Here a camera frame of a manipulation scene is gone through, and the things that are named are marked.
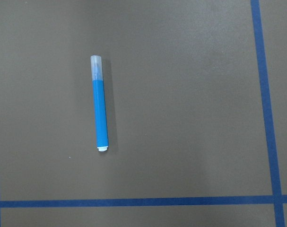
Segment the blue highlighter pen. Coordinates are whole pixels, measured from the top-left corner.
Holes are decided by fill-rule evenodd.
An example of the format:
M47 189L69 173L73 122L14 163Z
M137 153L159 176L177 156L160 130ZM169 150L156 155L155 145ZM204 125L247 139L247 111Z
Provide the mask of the blue highlighter pen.
M90 60L96 124L96 146L99 152L105 152L109 148L109 142L107 132L102 58L98 55L93 55L90 57Z

